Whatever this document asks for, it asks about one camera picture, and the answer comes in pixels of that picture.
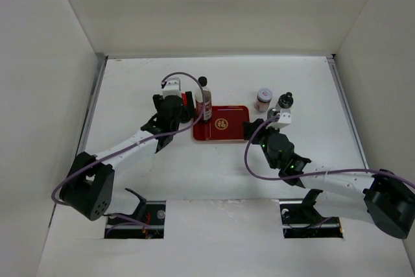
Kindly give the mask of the red lid chili sauce jar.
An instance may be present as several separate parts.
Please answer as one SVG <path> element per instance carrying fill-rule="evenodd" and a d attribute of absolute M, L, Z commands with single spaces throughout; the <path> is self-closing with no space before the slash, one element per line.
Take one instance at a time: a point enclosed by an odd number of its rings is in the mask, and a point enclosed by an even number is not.
<path fill-rule="evenodd" d="M 195 105 L 193 101 L 193 94 L 191 91 L 187 91 L 183 95 L 183 107 L 180 116 L 181 123 L 188 123 L 195 117 Z"/>

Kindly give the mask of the soy sauce bottle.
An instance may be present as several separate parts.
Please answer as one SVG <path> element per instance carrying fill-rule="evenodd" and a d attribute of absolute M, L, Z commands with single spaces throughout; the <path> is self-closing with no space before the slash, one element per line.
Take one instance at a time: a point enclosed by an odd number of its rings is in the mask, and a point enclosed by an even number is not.
<path fill-rule="evenodd" d="M 209 122 L 213 115 L 212 95 L 207 81 L 207 78 L 204 76 L 198 78 L 198 83 L 202 89 L 197 89 L 195 94 L 196 115 L 202 114 L 200 121 L 204 123 Z"/>

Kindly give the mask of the clear lid salt grinder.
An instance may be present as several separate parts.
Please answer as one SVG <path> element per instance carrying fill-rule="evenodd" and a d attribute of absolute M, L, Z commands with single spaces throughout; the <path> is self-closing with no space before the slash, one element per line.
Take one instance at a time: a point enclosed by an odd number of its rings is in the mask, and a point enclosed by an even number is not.
<path fill-rule="evenodd" d="M 280 108 L 273 107 L 267 111 L 267 119 L 271 122 L 278 121 L 280 119 L 280 116 L 281 116 Z"/>

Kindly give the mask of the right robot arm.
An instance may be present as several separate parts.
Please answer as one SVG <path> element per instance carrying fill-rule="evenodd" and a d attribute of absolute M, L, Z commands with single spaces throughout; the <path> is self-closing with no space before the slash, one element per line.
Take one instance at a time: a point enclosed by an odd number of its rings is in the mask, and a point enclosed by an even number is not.
<path fill-rule="evenodd" d="M 277 117 L 243 122 L 247 145 L 258 145 L 268 166 L 278 175 L 264 181 L 282 181 L 308 191 L 301 215 L 308 222 L 343 217 L 375 225 L 383 233 L 406 239 L 414 224 L 414 183 L 386 169 L 329 169 L 296 154 L 294 144 L 281 133 Z"/>

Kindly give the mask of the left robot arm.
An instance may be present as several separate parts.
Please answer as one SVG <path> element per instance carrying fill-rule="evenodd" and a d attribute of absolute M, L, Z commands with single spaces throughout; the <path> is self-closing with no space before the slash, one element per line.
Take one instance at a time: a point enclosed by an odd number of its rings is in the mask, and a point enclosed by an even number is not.
<path fill-rule="evenodd" d="M 96 154 L 78 154 L 67 178 L 53 193 L 57 203 L 72 207 L 90 221 L 113 214 L 131 224 L 145 218 L 145 199 L 130 188 L 120 190 L 117 182 L 165 148 L 180 125 L 196 117 L 193 94 L 154 95 L 156 114 L 138 132 L 122 143 Z"/>

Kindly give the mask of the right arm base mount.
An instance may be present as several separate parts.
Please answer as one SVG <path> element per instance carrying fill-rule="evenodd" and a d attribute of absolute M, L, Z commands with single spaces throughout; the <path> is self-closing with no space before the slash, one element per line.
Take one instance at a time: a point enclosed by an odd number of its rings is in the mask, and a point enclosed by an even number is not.
<path fill-rule="evenodd" d="M 304 199 L 279 201 L 285 239 L 343 238 L 340 219 L 323 217 L 315 209 L 321 192 L 312 189 Z"/>

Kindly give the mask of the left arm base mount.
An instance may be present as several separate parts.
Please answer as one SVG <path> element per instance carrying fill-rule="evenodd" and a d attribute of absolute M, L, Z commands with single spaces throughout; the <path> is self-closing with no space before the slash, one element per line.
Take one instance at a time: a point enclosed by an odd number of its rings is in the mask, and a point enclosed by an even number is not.
<path fill-rule="evenodd" d="M 163 239 L 165 201 L 148 201 L 132 189 L 115 194 L 106 212 L 105 239 Z"/>

